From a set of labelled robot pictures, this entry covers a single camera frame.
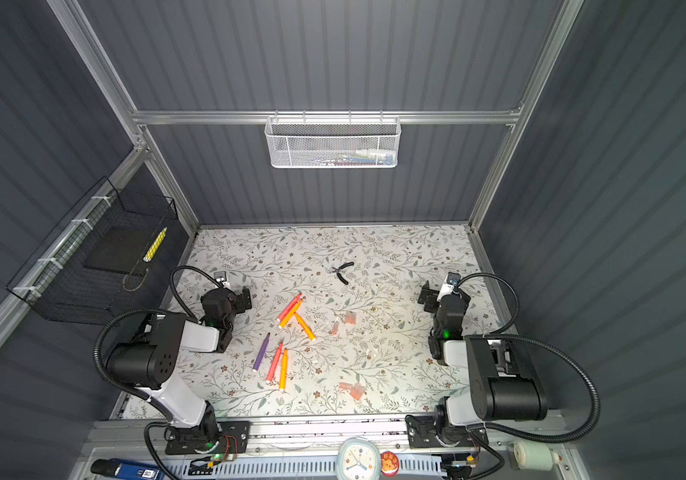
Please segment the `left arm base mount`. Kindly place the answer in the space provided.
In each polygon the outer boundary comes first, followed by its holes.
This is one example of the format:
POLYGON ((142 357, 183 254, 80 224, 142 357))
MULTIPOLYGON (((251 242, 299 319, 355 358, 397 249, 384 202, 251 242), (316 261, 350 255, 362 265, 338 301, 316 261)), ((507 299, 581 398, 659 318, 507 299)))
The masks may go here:
POLYGON ((241 454, 246 451, 251 423, 226 421, 218 423, 218 431, 206 432, 203 427, 167 428, 164 433, 166 455, 241 454))

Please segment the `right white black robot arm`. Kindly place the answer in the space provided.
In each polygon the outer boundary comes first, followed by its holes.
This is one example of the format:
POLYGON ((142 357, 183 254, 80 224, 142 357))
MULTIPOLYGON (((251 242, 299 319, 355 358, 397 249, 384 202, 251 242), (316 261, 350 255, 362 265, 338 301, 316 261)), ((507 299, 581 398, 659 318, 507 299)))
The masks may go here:
POLYGON ((429 431, 439 440, 455 444, 460 431, 476 423, 545 419, 547 397, 527 349, 489 335, 465 335, 463 320, 470 296, 463 291, 455 293, 453 288, 444 283, 435 290, 426 283, 417 299, 432 315, 428 335, 432 359, 464 370, 469 381, 466 392, 439 401, 429 431))

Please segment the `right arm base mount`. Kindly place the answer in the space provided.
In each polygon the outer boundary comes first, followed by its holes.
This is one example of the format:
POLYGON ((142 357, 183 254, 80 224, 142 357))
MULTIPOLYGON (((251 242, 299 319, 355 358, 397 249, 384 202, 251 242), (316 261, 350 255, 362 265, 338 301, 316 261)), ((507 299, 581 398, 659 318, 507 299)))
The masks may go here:
POLYGON ((487 440, 483 429, 454 426, 436 414, 406 415, 405 425, 409 446, 412 449, 463 448, 481 449, 481 440, 487 440))

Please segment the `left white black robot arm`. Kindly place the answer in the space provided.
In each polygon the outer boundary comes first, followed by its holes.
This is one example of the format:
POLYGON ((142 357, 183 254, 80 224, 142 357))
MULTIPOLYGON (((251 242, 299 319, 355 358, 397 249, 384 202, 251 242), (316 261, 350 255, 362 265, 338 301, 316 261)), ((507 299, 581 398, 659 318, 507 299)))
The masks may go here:
POLYGON ((150 404, 163 415, 170 453, 209 453, 228 438, 211 403, 191 390, 176 373, 176 364, 182 350, 225 352, 233 338, 235 317, 252 308, 252 297, 246 287, 238 293, 216 288, 201 297, 201 305, 201 320, 183 312, 158 309, 125 312, 105 325, 93 349, 94 364, 104 381, 150 404), (103 354, 102 342, 108 331, 120 321, 138 315, 143 321, 135 335, 103 354))

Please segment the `translucent pink cap front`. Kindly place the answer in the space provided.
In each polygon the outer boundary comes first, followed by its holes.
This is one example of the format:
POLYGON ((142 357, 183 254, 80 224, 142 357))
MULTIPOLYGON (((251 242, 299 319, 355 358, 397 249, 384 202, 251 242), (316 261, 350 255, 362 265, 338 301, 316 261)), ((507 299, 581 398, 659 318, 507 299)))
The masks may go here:
POLYGON ((339 389, 347 392, 356 401, 360 401, 366 393, 365 388, 360 383, 350 384, 346 382, 340 382, 339 389))

